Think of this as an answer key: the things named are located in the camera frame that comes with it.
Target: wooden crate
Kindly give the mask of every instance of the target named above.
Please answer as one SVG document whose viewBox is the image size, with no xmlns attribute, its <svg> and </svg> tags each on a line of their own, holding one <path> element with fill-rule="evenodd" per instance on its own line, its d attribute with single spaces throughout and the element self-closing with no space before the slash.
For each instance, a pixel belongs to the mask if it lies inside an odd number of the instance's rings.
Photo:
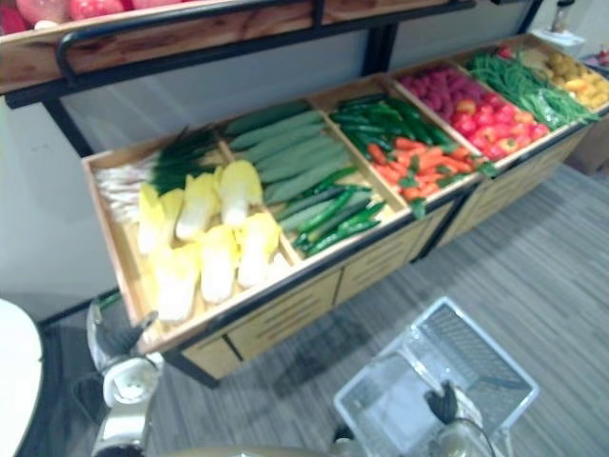
<svg viewBox="0 0 609 457">
<path fill-rule="evenodd" d="M 546 62 L 548 62 L 550 55 L 553 53 L 560 54 L 563 56 L 563 58 L 571 58 L 564 54 L 564 52 L 561 52 L 560 50 L 552 47 L 550 44 L 540 40 L 537 36 L 529 33 L 503 40 L 501 41 L 501 45 L 509 47 L 514 53 L 520 51 L 522 62 L 531 70 L 540 71 L 546 68 Z M 594 71 L 588 67 L 586 68 L 590 73 L 596 74 L 601 78 L 603 77 L 597 71 Z M 609 101 L 593 109 L 589 109 L 592 112 L 602 112 L 607 108 L 609 108 Z"/>
<path fill-rule="evenodd" d="M 348 100 L 351 98 L 372 95 L 376 93 L 384 93 L 391 97 L 399 98 L 402 100 L 408 100 L 407 97 L 404 97 L 403 94 L 400 93 L 394 87 L 393 81 L 385 77 L 383 74 L 373 74 L 366 78 L 359 79 L 357 81 L 339 86 L 334 89 L 318 92 L 316 94 L 310 95 L 308 97 L 308 100 L 324 114 L 326 122 L 334 129 L 336 135 L 349 146 L 354 156 L 358 158 L 358 161 L 365 164 L 366 168 L 368 169 L 368 173 L 374 175 L 376 179 L 383 182 L 386 187 L 390 188 L 390 186 L 384 181 L 381 175 L 369 166 L 366 159 L 360 154 L 355 145 L 353 145 L 353 143 L 351 143 L 351 141 L 341 131 L 340 126 L 334 123 L 328 116 L 328 114 L 331 113 L 342 100 Z M 472 147 L 469 142 L 467 142 L 460 135 L 455 135 L 455 131 L 453 129 L 452 131 L 447 129 L 446 124 L 442 121 L 442 119 L 436 118 L 437 116 L 431 116 L 428 110 L 420 109 L 420 111 L 422 119 L 424 121 L 441 127 L 456 143 L 469 149 L 472 153 L 480 155 L 480 153 L 477 152 L 477 150 Z M 459 191 L 459 189 L 471 186 L 474 183 L 480 181 L 481 179 L 482 177 L 479 173 L 472 173 L 464 179 L 461 179 L 460 181 L 453 183 L 450 186 L 447 186 L 439 192 L 435 193 L 434 195 L 430 196 L 426 199 L 426 203 L 427 205 L 433 205 L 434 202 L 446 198 L 447 195 L 455 194 L 457 191 Z M 391 190 L 398 199 L 405 202 L 401 195 L 398 193 L 397 189 L 391 188 Z"/>
<path fill-rule="evenodd" d="M 530 192 L 554 173 L 583 138 L 587 129 L 568 136 L 531 160 L 480 184 L 440 239 L 443 246 Z"/>
</svg>

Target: green pepper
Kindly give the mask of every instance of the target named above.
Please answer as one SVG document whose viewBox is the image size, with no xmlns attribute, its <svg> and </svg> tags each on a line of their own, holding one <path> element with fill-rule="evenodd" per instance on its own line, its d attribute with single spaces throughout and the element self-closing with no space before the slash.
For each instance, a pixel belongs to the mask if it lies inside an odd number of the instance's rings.
<svg viewBox="0 0 609 457">
<path fill-rule="evenodd" d="M 327 234 L 324 238 L 319 240 L 317 243 L 314 243 L 311 246 L 311 248 L 307 251 L 306 254 L 308 256 L 317 254 L 318 252 L 321 252 L 322 250 L 329 248 L 332 245 L 335 245 L 339 241 L 345 240 L 346 238 L 353 236 L 357 233 L 361 233 L 363 231 L 370 230 L 373 227 L 376 227 L 380 223 L 381 223 L 381 221 L 365 221 L 365 222 L 356 224 L 354 226 L 351 226 L 341 232 L 338 232 L 337 230 L 335 230 L 335 231 Z"/>
<path fill-rule="evenodd" d="M 371 133 L 371 134 L 377 134 L 377 135 L 384 134 L 383 128 L 377 127 L 377 126 L 370 126 L 370 125 L 347 124 L 347 125 L 341 126 L 341 129 L 345 132 L 356 131 L 356 132 Z"/>
<path fill-rule="evenodd" d="M 362 141 L 364 141 L 367 145 L 374 143 L 375 145 L 378 145 L 379 148 L 381 148 L 382 150 L 384 150 L 385 152 L 389 152 L 391 150 L 393 150 L 393 146 L 391 146 L 391 143 L 389 143 L 383 135 L 372 135 L 372 134 L 368 134 L 368 133 L 358 133 L 358 136 L 360 137 L 360 139 L 362 139 Z"/>
<path fill-rule="evenodd" d="M 353 196 L 353 193 L 355 193 L 354 189 L 346 189 L 339 196 L 339 198 L 337 198 L 332 203 L 332 205 L 327 207 L 325 210 L 323 210 L 316 216 L 310 218 L 308 221 L 300 224 L 298 227 L 298 232 L 301 234 L 304 232 L 309 232 L 312 231 L 314 228 L 318 227 L 319 225 L 323 224 L 330 217 L 336 214 L 344 205 L 346 205 L 346 202 L 348 202 L 349 199 Z"/>
<path fill-rule="evenodd" d="M 368 119 L 360 114 L 349 114 L 346 112 L 333 112 L 330 114 L 332 119 L 337 124 L 370 124 Z"/>
<path fill-rule="evenodd" d="M 324 178 L 324 180 L 322 180 L 318 185 L 316 185 L 313 188 L 312 193 L 321 193 L 326 189 L 330 189 L 332 185 L 339 179 L 345 178 L 345 176 L 353 174 L 357 170 L 357 167 L 347 167 L 346 169 L 339 169 L 338 171 L 334 171 L 328 177 Z"/>
<path fill-rule="evenodd" d="M 361 105 L 370 105 L 372 103 L 379 102 L 386 98 L 384 93 L 373 93 L 371 95 L 364 95 L 362 97 L 352 98 L 351 100 L 343 100 L 339 102 L 339 109 L 353 108 Z"/>
<path fill-rule="evenodd" d="M 372 205 L 370 208 L 362 209 L 354 216 L 349 217 L 346 221 L 341 222 L 338 231 L 345 231 L 351 226 L 370 220 L 371 218 L 376 216 L 381 211 L 381 209 L 384 208 L 384 206 L 385 202 L 380 202 L 375 205 Z"/>
<path fill-rule="evenodd" d="M 354 205 L 346 205 L 343 209 L 334 214 L 323 224 L 306 234 L 308 241 L 310 243 L 315 243 L 317 240 L 324 237 L 330 231 L 338 227 L 341 223 L 345 222 L 350 217 L 362 211 L 362 209 L 365 209 L 365 207 L 367 207 L 369 203 L 370 199 L 366 198 L 365 200 L 362 200 L 361 202 L 358 202 Z"/>
<path fill-rule="evenodd" d="M 387 98 L 387 105 L 391 108 L 395 109 L 402 116 L 406 114 L 409 117 L 413 117 L 414 119 L 421 119 L 421 113 L 418 109 L 410 105 L 409 103 L 404 102 L 404 100 L 400 100 L 399 98 L 389 97 Z"/>
</svg>

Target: gray floor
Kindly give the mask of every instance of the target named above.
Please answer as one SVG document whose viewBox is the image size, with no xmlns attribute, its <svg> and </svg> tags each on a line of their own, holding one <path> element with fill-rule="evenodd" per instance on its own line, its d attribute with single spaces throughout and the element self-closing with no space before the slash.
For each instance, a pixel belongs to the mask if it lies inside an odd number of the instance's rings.
<svg viewBox="0 0 609 457">
<path fill-rule="evenodd" d="M 208 444 L 325 449 L 335 392 L 442 295 L 540 384 L 513 427 L 518 456 L 609 448 L 609 181 L 568 168 L 450 245 L 396 271 L 208 390 L 173 368 L 158 392 L 150 455 Z M 28 455 L 86 456 L 94 428 L 68 397 L 89 367 L 77 315 L 48 332 L 56 394 Z"/>
</svg>

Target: clear plastic basket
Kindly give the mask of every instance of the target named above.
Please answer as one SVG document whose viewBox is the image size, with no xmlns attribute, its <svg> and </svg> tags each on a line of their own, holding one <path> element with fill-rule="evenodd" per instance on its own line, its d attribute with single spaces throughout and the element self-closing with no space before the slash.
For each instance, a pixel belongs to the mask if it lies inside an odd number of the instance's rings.
<svg viewBox="0 0 609 457">
<path fill-rule="evenodd" d="M 480 327 L 443 297 L 335 396 L 334 405 L 369 454 L 427 455 L 442 423 L 424 394 L 460 387 L 491 438 L 511 427 L 539 386 Z"/>
</svg>

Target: tomato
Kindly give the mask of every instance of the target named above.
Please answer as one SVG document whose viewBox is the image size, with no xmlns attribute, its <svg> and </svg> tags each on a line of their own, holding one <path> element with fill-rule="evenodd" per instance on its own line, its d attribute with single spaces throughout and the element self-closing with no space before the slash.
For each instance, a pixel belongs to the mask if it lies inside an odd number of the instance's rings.
<svg viewBox="0 0 609 457">
<path fill-rule="evenodd" d="M 473 100 L 471 98 L 463 98 L 457 103 L 455 111 L 474 114 L 476 112 L 476 100 Z"/>
<path fill-rule="evenodd" d="M 495 127 L 495 134 L 497 138 L 506 138 L 512 134 L 511 128 L 508 124 L 497 124 Z"/>
<path fill-rule="evenodd" d="M 518 111 L 514 114 L 514 121 L 523 124 L 533 124 L 535 123 L 535 117 L 530 112 Z"/>
<path fill-rule="evenodd" d="M 493 107 L 493 109 L 498 108 L 505 103 L 505 100 L 503 100 L 503 98 L 498 93 L 493 92 L 487 92 L 483 96 L 482 100 L 484 101 L 484 103 Z"/>
<path fill-rule="evenodd" d="M 492 114 L 485 114 L 483 112 L 477 112 L 474 114 L 474 122 L 478 124 L 478 127 L 490 126 L 495 124 L 495 119 Z"/>
<path fill-rule="evenodd" d="M 514 124 L 512 126 L 512 128 L 510 129 L 510 134 L 514 137 L 516 137 L 518 135 L 522 135 L 524 133 L 526 133 L 528 135 L 528 132 L 529 132 L 528 126 L 526 126 L 522 122 L 520 122 L 518 124 Z"/>
<path fill-rule="evenodd" d="M 484 103 L 478 107 L 478 112 L 482 112 L 484 114 L 493 114 L 495 109 L 489 103 Z"/>
<path fill-rule="evenodd" d="M 505 113 L 510 117 L 514 117 L 514 114 L 516 113 L 516 111 L 514 110 L 514 105 L 510 103 L 504 103 L 503 105 L 501 105 L 501 107 L 498 109 L 498 112 Z"/>
<path fill-rule="evenodd" d="M 478 126 L 474 122 L 474 119 L 472 119 L 472 116 L 470 116 L 469 114 L 467 114 L 467 116 L 469 117 L 468 119 L 462 119 L 460 122 L 453 124 L 453 127 L 461 135 L 464 135 L 464 136 L 467 136 L 470 133 L 473 133 L 478 128 Z"/>
<path fill-rule="evenodd" d="M 473 137 L 482 137 L 488 143 L 495 143 L 497 141 L 497 132 L 495 131 L 495 128 L 491 126 L 481 127 L 474 132 Z"/>
<path fill-rule="evenodd" d="M 472 120 L 472 115 L 469 112 L 455 112 L 451 117 L 450 117 L 450 123 L 454 126 L 455 124 L 459 124 L 459 122 L 463 122 L 463 121 L 471 121 Z"/>
<path fill-rule="evenodd" d="M 469 141 L 471 141 L 472 145 L 482 152 L 486 151 L 491 146 L 491 143 L 483 136 L 474 135 Z"/>
<path fill-rule="evenodd" d="M 502 140 L 499 140 L 497 146 L 505 152 L 505 155 L 509 155 L 519 149 L 518 143 L 514 138 L 503 138 Z"/>
<path fill-rule="evenodd" d="M 491 160 L 500 160 L 505 157 L 505 151 L 499 145 L 493 145 L 483 151 L 484 155 Z"/>
<path fill-rule="evenodd" d="M 530 145 L 531 142 L 531 137 L 528 135 L 528 133 L 521 133 L 520 135 L 515 136 L 514 138 L 516 140 L 516 144 L 518 145 L 518 149 L 522 149 L 525 146 Z"/>
<path fill-rule="evenodd" d="M 125 7 L 120 0 L 69 0 L 69 15 L 75 21 L 124 10 Z"/>
<path fill-rule="evenodd" d="M 531 139 L 533 141 L 539 140 L 542 136 L 547 135 L 549 132 L 550 129 L 544 124 L 532 125 L 531 129 L 529 130 L 529 134 L 531 135 Z"/>
</svg>

